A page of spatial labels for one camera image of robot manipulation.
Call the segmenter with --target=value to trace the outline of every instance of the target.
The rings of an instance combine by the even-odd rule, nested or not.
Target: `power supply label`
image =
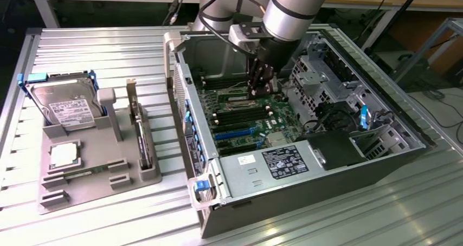
[[[85,99],[50,103],[49,107],[64,127],[93,122],[92,111]]]
[[[288,146],[261,152],[269,172],[275,179],[285,178],[307,172],[309,169],[304,163],[296,146]]]

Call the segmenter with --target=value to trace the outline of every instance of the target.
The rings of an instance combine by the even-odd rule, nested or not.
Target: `black pcie slot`
[[[236,85],[235,87],[244,87],[247,86],[245,83],[245,78],[239,78],[239,79],[208,79],[204,80],[205,85],[203,85],[204,90],[217,90],[217,89],[224,89],[229,88],[231,86]]]
[[[229,141],[220,141],[217,143],[217,148],[224,148],[228,147],[231,145]]]
[[[217,126],[216,128],[212,129],[212,133],[220,133],[220,132],[225,132],[225,131],[237,131],[237,130],[243,130],[245,128],[249,128],[249,125],[245,123],[233,124],[233,125],[228,125],[228,126]]]
[[[261,119],[267,119],[268,118],[268,114],[267,112],[259,113],[259,114],[253,114],[252,116],[243,116],[240,118],[231,118],[231,119],[225,119],[225,120],[219,120],[219,123],[216,124],[217,126],[223,126],[223,125],[229,125],[229,124],[235,124],[235,123],[243,123],[247,121],[252,121],[252,120],[261,120]]]
[[[264,108],[259,107],[259,108],[237,109],[229,112],[216,112],[216,118],[220,120],[224,118],[237,117],[237,116],[248,115],[257,112],[265,112]]]
[[[252,118],[255,116],[264,116],[267,112],[248,112],[243,114],[235,114],[235,115],[227,115],[227,116],[219,116],[217,120],[235,120],[236,118]]]
[[[249,144],[249,145],[244,145],[239,147],[223,148],[221,150],[219,150],[219,153],[221,156],[224,156],[229,154],[239,154],[248,151],[253,151],[255,149],[256,149],[256,144]]]

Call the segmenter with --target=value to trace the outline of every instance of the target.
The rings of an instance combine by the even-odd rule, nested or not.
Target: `metal slotted surface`
[[[459,150],[452,149],[440,130],[433,129],[409,106],[400,90],[388,86],[389,79],[357,53],[345,35],[327,25],[313,28],[328,30],[439,144],[427,156],[369,187],[200,239],[199,219],[185,190],[161,59],[163,33],[184,27],[44,30],[41,36],[28,36],[29,49],[22,48],[24,64],[18,64],[16,71],[50,73],[93,69],[98,86],[114,88],[116,109],[128,103],[125,79],[142,79],[136,91],[148,110],[164,179],[156,185],[38,215],[34,199],[41,114],[24,95],[16,94],[0,159],[0,244],[455,245],[461,242]]]

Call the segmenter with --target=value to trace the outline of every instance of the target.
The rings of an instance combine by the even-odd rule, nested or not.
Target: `floor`
[[[53,1],[53,8],[61,27],[133,27],[161,25],[168,4],[167,3],[129,3],[129,2],[84,2]],[[199,10],[197,4],[184,4],[176,21],[177,25],[187,24],[195,19]],[[352,38],[365,29],[368,18],[375,12],[367,10],[321,9],[315,22],[335,23]],[[21,49],[25,30],[32,27],[44,27],[36,6],[29,0],[0,0],[0,100],[5,98],[6,89],[13,74],[14,64]],[[357,39],[361,44],[369,35],[367,30]],[[379,44],[377,51],[403,50],[400,44],[385,36]]]

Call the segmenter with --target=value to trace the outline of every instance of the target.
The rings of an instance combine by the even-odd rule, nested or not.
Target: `sticker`
[[[49,164],[53,167],[70,165],[77,158],[77,146],[66,143],[50,148]]]
[[[64,127],[93,122],[92,111],[85,99],[50,103],[49,107]]]
[[[239,162],[239,165],[243,166],[245,164],[253,163],[255,162],[255,158],[253,158],[252,155],[237,157],[237,162]]]
[[[268,170],[275,179],[285,178],[307,172],[309,169],[304,163],[296,146],[288,146],[261,152]]]

